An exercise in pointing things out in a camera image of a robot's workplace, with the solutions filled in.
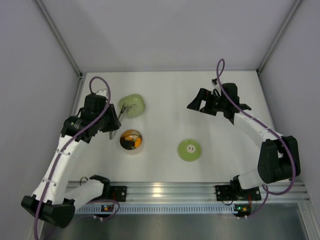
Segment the orange food piece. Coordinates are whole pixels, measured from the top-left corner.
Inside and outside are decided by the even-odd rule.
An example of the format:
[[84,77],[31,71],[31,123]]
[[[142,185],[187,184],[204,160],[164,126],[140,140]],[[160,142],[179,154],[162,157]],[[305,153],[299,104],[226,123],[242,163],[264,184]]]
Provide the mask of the orange food piece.
[[137,139],[136,142],[134,143],[134,146],[138,148],[141,145],[141,143],[142,143],[141,139]]

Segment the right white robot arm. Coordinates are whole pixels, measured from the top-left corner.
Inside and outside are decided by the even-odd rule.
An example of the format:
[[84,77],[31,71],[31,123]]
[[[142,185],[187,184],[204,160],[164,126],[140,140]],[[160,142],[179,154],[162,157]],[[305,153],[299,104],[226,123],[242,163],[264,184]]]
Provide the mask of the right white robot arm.
[[218,85],[213,81],[213,90],[201,88],[195,99],[187,105],[189,110],[216,116],[221,112],[234,126],[241,129],[259,148],[257,166],[235,176],[230,184],[236,193],[267,184],[290,180],[287,193],[301,173],[298,141],[293,136],[284,136],[255,118],[252,109],[240,103],[238,87],[234,83]]

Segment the metal serving tongs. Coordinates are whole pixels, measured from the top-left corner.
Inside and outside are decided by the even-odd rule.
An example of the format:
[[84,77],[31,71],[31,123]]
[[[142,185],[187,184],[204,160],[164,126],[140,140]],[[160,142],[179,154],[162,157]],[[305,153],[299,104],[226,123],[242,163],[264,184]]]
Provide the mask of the metal serving tongs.
[[118,114],[118,121],[120,123],[120,127],[116,130],[112,130],[109,133],[109,139],[113,140],[117,134],[117,131],[121,128],[122,123],[124,121],[125,118],[130,119],[130,118],[134,118],[135,117],[135,113],[136,113],[136,105],[135,104],[131,104],[131,105],[125,105],[123,104],[121,107],[121,110]]

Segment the green round lid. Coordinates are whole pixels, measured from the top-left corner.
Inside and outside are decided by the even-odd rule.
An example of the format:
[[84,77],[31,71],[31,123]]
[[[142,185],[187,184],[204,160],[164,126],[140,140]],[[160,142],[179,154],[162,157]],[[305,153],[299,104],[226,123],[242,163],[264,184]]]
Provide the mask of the green round lid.
[[202,155],[202,147],[194,139],[186,139],[179,143],[177,147],[179,157],[186,162],[194,162]]

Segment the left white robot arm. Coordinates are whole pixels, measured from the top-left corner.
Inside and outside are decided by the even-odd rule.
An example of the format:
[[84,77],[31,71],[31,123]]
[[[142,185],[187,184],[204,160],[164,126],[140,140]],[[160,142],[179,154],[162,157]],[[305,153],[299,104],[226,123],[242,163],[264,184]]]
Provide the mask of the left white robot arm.
[[63,123],[54,157],[36,190],[24,196],[21,206],[36,219],[59,228],[67,227],[75,212],[90,201],[111,197],[111,183],[106,177],[91,176],[81,186],[67,192],[70,176],[84,149],[98,133],[118,130],[121,126],[107,94],[91,93],[76,116]]

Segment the black round food piece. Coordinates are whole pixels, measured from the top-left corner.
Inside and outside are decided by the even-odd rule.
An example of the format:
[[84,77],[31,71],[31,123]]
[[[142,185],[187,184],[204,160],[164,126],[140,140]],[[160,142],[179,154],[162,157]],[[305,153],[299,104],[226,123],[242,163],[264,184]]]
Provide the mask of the black round food piece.
[[132,148],[135,148],[135,143],[133,141],[127,141],[125,140],[123,142],[123,147],[127,150],[131,150]]

